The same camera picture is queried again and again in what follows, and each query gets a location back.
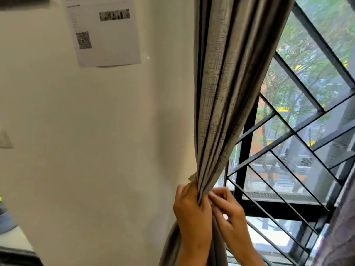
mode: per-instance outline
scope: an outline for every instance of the tree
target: tree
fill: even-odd
[[[347,67],[355,46],[355,13],[347,0],[297,0],[297,3]],[[322,106],[348,89],[293,13],[288,18],[277,51]],[[261,92],[292,127],[316,111],[275,60],[270,64]],[[268,106],[263,104],[258,108],[257,121],[266,117],[268,113]],[[322,127],[326,120],[326,115],[320,118],[317,121],[319,127]],[[269,143],[266,127],[275,137],[287,132],[287,127],[274,117],[268,125],[262,126],[261,136],[254,133],[253,140],[260,141],[263,147]],[[321,132],[322,129],[319,128],[314,135],[310,134],[308,143],[311,144],[313,137],[319,139]],[[275,151],[280,151],[281,147],[275,148]],[[298,155],[298,151],[288,153],[289,157],[284,157],[286,163]],[[267,161],[264,155],[260,160],[270,185],[274,186],[273,174],[277,159]],[[299,185],[295,185],[293,192],[299,188]]]

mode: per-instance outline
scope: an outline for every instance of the curtain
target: curtain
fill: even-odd
[[[355,265],[355,168],[313,266]]]
[[[195,0],[195,153],[198,202],[221,175],[260,92],[295,0]],[[226,266],[215,220],[207,265]],[[177,223],[160,266],[175,266]]]

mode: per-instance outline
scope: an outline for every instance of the white wall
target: white wall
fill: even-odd
[[[157,265],[196,169],[193,0],[135,4],[143,63],[113,68],[78,67],[60,0],[0,11],[0,193],[45,266]]]

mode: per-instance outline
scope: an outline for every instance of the paper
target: paper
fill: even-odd
[[[133,0],[64,0],[80,67],[141,63]]]

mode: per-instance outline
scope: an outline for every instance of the qr code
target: qr code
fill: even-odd
[[[76,38],[79,43],[79,49],[92,49],[88,31],[83,31],[82,33],[76,33]]]

